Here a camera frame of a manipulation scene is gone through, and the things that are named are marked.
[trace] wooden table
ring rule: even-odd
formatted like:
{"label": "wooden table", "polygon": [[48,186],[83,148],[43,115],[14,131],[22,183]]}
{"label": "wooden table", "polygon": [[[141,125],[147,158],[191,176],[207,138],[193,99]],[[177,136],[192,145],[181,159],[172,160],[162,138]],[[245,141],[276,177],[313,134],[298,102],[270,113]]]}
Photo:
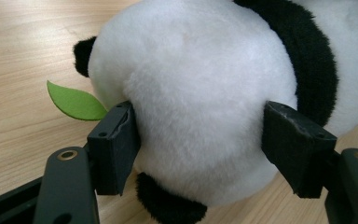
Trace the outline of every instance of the wooden table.
{"label": "wooden table", "polygon": [[[74,66],[72,46],[135,0],[0,1],[0,194],[43,174],[54,151],[83,146],[96,122],[66,117],[47,80],[92,92]],[[358,127],[337,150],[358,147]],[[98,197],[102,223],[155,223],[138,203],[132,174],[122,197]],[[201,223],[327,223],[325,192],[300,200],[281,175],[249,199],[210,208]]]}

